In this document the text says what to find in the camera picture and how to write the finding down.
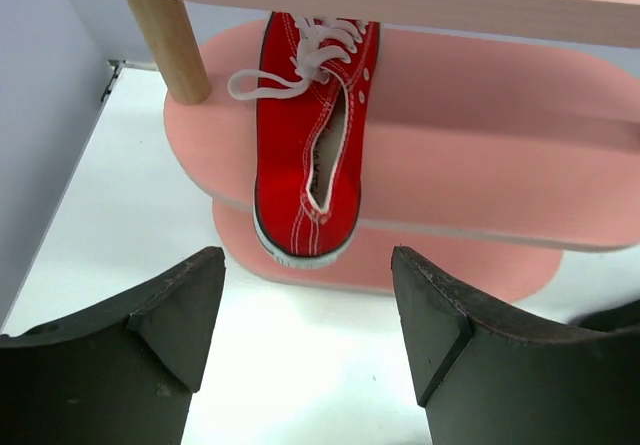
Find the black canvas shoe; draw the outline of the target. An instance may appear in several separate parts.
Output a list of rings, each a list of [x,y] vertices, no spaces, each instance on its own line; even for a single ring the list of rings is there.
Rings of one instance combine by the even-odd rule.
[[[570,321],[575,327],[610,333],[629,327],[638,327],[640,322],[640,300],[607,310],[581,315]]]

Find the red sneaker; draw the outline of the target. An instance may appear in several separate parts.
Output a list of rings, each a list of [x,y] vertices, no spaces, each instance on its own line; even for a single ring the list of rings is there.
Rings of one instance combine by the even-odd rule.
[[[350,244],[380,33],[378,22],[273,12],[258,68],[228,81],[232,98],[255,104],[254,227],[284,266],[327,266]]]

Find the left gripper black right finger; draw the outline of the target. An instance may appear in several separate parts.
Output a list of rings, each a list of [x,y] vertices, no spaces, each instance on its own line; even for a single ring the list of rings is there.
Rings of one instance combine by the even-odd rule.
[[[398,246],[393,285],[435,444],[635,444],[639,326],[610,333],[518,309]]]

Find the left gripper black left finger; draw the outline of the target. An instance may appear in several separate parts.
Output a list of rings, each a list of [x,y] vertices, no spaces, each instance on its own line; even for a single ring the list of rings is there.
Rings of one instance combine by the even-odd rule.
[[[90,307],[2,335],[2,443],[180,443],[224,280],[224,252],[206,247]]]

